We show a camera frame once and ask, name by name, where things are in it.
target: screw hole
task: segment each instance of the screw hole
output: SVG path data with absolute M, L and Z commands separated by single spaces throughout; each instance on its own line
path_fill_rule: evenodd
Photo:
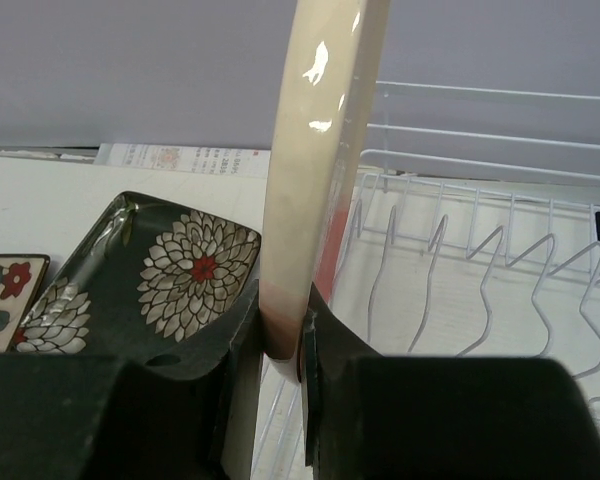
M 178 363 L 180 363 L 180 361 L 181 359 L 178 355 L 170 355 L 167 353 L 164 355 L 158 355 L 150 360 L 147 360 L 145 362 L 145 365 L 147 367 L 166 367 L 168 365 L 177 365 Z

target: plate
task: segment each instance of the plate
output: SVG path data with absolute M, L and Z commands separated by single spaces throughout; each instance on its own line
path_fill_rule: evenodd
M 8 350 L 48 266 L 46 255 L 0 255 L 0 352 Z
M 260 309 L 272 359 L 297 353 L 311 283 L 331 295 L 388 11 L 388 0 L 297 2 L 263 224 Z
M 25 316 L 14 348 L 144 363 L 226 312 L 259 248 L 247 227 L 122 193 Z

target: floral pattern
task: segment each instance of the floral pattern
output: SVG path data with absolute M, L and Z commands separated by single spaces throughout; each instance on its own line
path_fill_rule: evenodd
M 87 310 L 91 301 L 78 285 L 63 278 L 51 285 L 16 330 L 18 352 L 78 353 L 87 344 Z
M 138 291 L 146 323 L 176 341 L 224 313 L 240 293 L 260 247 L 257 233 L 198 211 L 156 237 Z
M 5 300 L 9 297 L 17 297 L 22 293 L 24 286 L 31 280 L 31 264 L 14 263 L 9 266 L 7 274 L 2 277 L 4 289 L 0 293 L 0 298 Z

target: square plate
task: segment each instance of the square plate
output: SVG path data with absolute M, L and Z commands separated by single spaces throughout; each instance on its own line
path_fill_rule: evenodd
M 145 362 L 226 312 L 259 249 L 247 227 L 122 193 L 24 318 L 15 349 Z
M 0 352 L 8 349 L 48 266 L 46 255 L 0 255 Z

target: red flower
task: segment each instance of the red flower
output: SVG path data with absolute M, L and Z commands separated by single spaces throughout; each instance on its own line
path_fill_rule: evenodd
M 30 268 L 29 262 L 14 263 L 9 267 L 7 274 L 2 277 L 2 285 L 4 285 L 0 294 L 2 300 L 12 296 L 17 297 L 22 293 L 24 286 L 31 280 Z
M 218 268 L 218 264 L 214 257 L 203 256 L 193 262 L 191 276 L 196 282 L 202 283 L 205 280 L 211 280 L 213 278 L 213 271 L 216 268 Z
M 13 345 L 17 345 L 22 342 L 26 342 L 27 337 L 24 336 L 24 328 L 18 328 L 16 333 L 13 334 L 13 338 L 11 339 L 11 343 Z

